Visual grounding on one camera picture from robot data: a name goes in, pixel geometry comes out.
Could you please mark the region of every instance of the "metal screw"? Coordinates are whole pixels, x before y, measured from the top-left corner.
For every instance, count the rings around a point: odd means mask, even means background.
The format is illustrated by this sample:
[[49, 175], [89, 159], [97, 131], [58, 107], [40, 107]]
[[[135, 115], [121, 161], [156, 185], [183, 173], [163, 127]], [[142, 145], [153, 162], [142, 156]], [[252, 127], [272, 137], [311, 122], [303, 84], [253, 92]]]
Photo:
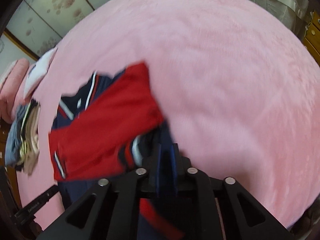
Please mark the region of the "metal screw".
[[225, 182], [226, 182], [227, 184], [229, 184], [229, 185], [232, 185], [232, 184], [235, 184], [235, 183], [236, 183], [236, 180], [235, 180], [234, 178], [232, 178], [232, 177], [227, 177], [227, 178], [225, 179]]
[[106, 186], [106, 185], [108, 185], [108, 183], [109, 183], [109, 180], [107, 180], [107, 179], [99, 179], [99, 181], [98, 181], [98, 184], [100, 186]]
[[196, 168], [189, 168], [189, 169], [187, 169], [187, 172], [190, 174], [196, 174], [198, 172], [198, 170]]
[[136, 173], [138, 175], [143, 175], [143, 174], [146, 174], [147, 173], [147, 170], [144, 169], [144, 168], [139, 168], [139, 169], [136, 169]]

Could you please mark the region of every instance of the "bed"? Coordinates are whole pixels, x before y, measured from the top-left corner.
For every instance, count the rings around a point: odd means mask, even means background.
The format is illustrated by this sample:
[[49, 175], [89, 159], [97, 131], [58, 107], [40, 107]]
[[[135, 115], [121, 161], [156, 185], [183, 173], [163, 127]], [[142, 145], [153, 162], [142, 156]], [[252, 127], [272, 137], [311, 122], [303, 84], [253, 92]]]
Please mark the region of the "bed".
[[[111, 0], [58, 43], [34, 93], [40, 155], [18, 174], [22, 205], [53, 183], [48, 152], [62, 94], [93, 71], [149, 66], [154, 97], [174, 140], [209, 176], [240, 181], [284, 226], [320, 192], [320, 69], [290, 30], [248, 0]], [[45, 229], [57, 195], [37, 213]]]

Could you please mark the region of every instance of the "red jacket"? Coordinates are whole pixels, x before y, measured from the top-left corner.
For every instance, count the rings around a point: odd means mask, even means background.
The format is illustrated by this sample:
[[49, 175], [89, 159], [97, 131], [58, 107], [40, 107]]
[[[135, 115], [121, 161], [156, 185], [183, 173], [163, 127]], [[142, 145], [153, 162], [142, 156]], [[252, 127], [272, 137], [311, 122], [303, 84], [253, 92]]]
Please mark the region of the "red jacket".
[[[150, 92], [148, 68], [143, 63], [128, 67], [68, 127], [49, 134], [54, 179], [96, 179], [124, 173], [119, 149], [163, 120]], [[133, 168], [130, 151], [126, 149], [124, 154]]]

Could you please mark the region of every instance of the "pink pillow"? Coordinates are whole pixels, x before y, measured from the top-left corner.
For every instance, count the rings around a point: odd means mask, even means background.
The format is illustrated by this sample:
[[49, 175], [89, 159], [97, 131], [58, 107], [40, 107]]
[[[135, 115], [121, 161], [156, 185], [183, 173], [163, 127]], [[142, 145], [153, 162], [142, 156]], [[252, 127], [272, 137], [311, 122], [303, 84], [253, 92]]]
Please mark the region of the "pink pillow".
[[16, 94], [16, 98], [14, 99], [13, 108], [11, 111], [11, 120], [14, 120], [16, 118], [16, 112], [17, 112], [18, 106], [25, 105], [25, 104], [29, 103], [31, 100], [31, 95], [29, 95], [27, 98], [23, 98], [23, 92], [24, 92], [24, 87], [25, 87], [26, 80], [28, 77], [28, 73], [33, 68], [34, 65], [35, 64], [30, 65], [30, 67], [29, 67], [27, 73], [24, 75], [24, 78], [23, 78], [21, 85], [18, 89], [18, 92]]
[[13, 103], [20, 87], [20, 84], [29, 67], [29, 61], [25, 58], [19, 59], [12, 71], [3, 83], [0, 91], [0, 112], [1, 117], [7, 123], [12, 123], [11, 111]]
[[7, 77], [9, 76], [9, 74], [11, 73], [13, 67], [16, 65], [18, 60], [15, 60], [11, 63], [8, 64], [6, 71], [2, 74], [1, 78], [0, 78], [0, 91], [4, 85], [4, 82], [7, 80]]
[[47, 74], [54, 55], [57, 52], [57, 47], [50, 49], [36, 62], [36, 64], [28, 71], [26, 85], [24, 88], [23, 97], [26, 98], [33, 93], [41, 80]]

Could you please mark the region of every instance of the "fabric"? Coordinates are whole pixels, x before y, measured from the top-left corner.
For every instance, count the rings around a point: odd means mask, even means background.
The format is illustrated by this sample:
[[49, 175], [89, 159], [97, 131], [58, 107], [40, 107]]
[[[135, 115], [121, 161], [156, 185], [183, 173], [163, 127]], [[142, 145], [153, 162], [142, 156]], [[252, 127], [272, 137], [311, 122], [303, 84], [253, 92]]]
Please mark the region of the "fabric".
[[182, 231], [174, 227], [166, 219], [160, 216], [148, 199], [141, 198], [139, 207], [142, 217], [147, 220], [152, 228], [156, 229], [157, 232], [160, 232], [161, 235], [165, 237], [165, 239], [180, 240], [185, 236]]
[[5, 144], [5, 165], [14, 167], [20, 159], [21, 137], [20, 129], [23, 117], [28, 106], [18, 106], [16, 117], [10, 127], [7, 142]]
[[16, 171], [18, 171], [18, 172], [21, 172], [22, 169], [23, 169], [23, 164], [16, 165], [16, 166], [14, 167], [14, 169], [15, 169]]
[[27, 106], [26, 113], [23, 117], [22, 124], [21, 124], [21, 129], [20, 129], [20, 139], [21, 139], [21, 146], [20, 146], [20, 159], [17, 163], [17, 165], [21, 165], [25, 162], [26, 154], [28, 152], [28, 141], [26, 140], [26, 125], [27, 121], [29, 119], [30, 114], [32, 113], [32, 110], [34, 108], [38, 108], [38, 103], [32, 99], [30, 103]]
[[31, 68], [31, 70], [28, 73], [23, 98], [27, 98], [30, 96], [35, 88], [39, 85], [41, 80], [44, 78], [44, 76], [47, 74], [48, 69], [50, 67], [50, 64], [53, 60], [54, 55], [57, 52], [57, 47], [50, 49], [47, 51]]
[[35, 106], [31, 111], [26, 121], [26, 152], [23, 172], [31, 175], [39, 156], [38, 145], [38, 121], [40, 114], [40, 105]]
[[26, 79], [27, 79], [27, 76], [28, 76], [28, 72], [31, 70], [31, 68], [33, 67], [33, 64], [30, 65], [30, 67], [28, 68], [28, 71], [27, 73], [25, 74], [21, 84], [20, 84], [20, 87], [17, 91], [17, 94], [16, 94], [16, 97], [14, 99], [14, 103], [13, 103], [13, 107], [12, 107], [12, 111], [11, 111], [11, 119], [14, 120], [15, 119], [15, 114], [16, 114], [16, 111], [17, 111], [17, 107], [19, 105], [27, 105], [30, 103], [31, 101], [31, 95], [28, 96], [27, 98], [23, 98], [23, 92], [24, 92], [24, 87], [25, 87], [25, 84], [26, 84]]
[[109, 76], [103, 76], [94, 72], [89, 81], [74, 96], [61, 97], [52, 129], [69, 126], [80, 112], [86, 110], [122, 74], [123, 72], [120, 72], [114, 78], [110, 78]]
[[[248, 0], [111, 0], [60, 41], [33, 97], [39, 163], [18, 174], [22, 205], [54, 183], [48, 137], [61, 95], [93, 72], [144, 60], [179, 149], [209, 176], [235, 177], [284, 226], [320, 192], [320, 69], [297, 37]], [[37, 212], [42, 228], [60, 196]]]
[[64, 209], [70, 207], [76, 202], [87, 190], [97, 183], [97, 180], [74, 180], [58, 182], [59, 192], [62, 198]]
[[[118, 152], [122, 145], [127, 145], [123, 154], [129, 155], [128, 142], [161, 122], [163, 117], [150, 93], [147, 67], [141, 63], [126, 68], [68, 127], [49, 134], [54, 179], [121, 174], [124, 167]], [[132, 158], [128, 165], [134, 166]]]
[[11, 111], [13, 108], [14, 100], [19, 89], [19, 86], [29, 68], [29, 61], [25, 58], [19, 59], [0, 91], [0, 113], [3, 120], [7, 123], [12, 123]]
[[14, 66], [16, 65], [16, 63], [17, 63], [17, 60], [9, 63], [7, 68], [6, 68], [6, 71], [1, 75], [1, 78], [0, 78], [0, 90], [2, 89], [2, 87], [4, 85], [4, 82], [6, 81], [7, 77], [11, 73], [11, 71], [14, 68]]

